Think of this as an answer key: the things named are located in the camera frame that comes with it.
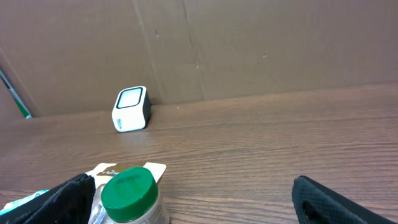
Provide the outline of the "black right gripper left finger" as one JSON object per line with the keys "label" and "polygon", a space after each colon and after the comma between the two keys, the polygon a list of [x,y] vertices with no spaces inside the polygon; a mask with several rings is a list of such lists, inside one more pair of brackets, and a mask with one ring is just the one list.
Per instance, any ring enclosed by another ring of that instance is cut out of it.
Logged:
{"label": "black right gripper left finger", "polygon": [[78,174],[1,215],[1,223],[88,223],[95,179]]}

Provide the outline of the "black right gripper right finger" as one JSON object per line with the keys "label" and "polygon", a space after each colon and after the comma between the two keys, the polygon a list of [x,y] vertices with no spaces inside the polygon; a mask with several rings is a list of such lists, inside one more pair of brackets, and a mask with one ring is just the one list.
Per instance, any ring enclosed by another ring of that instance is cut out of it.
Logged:
{"label": "black right gripper right finger", "polygon": [[294,180],[292,202],[300,224],[394,224],[304,175]]}

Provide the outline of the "brown snack pouch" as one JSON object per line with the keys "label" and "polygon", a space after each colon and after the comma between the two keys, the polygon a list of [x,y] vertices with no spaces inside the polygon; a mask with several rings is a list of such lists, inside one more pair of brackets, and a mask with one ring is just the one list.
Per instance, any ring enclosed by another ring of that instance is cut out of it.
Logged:
{"label": "brown snack pouch", "polygon": [[96,192],[89,223],[169,224],[158,181],[165,164],[100,163],[86,172]]}

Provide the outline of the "green lid jar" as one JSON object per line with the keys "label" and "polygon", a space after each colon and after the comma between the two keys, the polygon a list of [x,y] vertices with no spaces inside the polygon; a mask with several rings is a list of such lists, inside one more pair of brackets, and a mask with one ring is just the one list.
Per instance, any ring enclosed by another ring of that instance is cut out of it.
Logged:
{"label": "green lid jar", "polygon": [[101,203],[113,223],[170,223],[157,182],[145,167],[127,169],[109,180]]}

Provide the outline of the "teal snack packet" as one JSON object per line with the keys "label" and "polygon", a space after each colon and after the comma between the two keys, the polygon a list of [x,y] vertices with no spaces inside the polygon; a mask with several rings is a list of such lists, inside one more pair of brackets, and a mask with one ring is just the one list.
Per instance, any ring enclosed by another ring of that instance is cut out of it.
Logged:
{"label": "teal snack packet", "polygon": [[40,190],[40,191],[35,192],[32,195],[29,195],[29,196],[26,196],[26,197],[22,198],[22,199],[15,200],[13,202],[7,203],[4,206],[4,208],[1,210],[1,215],[5,214],[7,212],[10,212],[11,210],[13,210],[13,209],[15,209],[17,207],[20,207],[21,205],[23,205],[23,204],[25,204],[27,202],[30,202],[31,200],[35,199],[38,196],[41,196],[42,194],[44,194],[46,192],[48,192],[48,190]]}

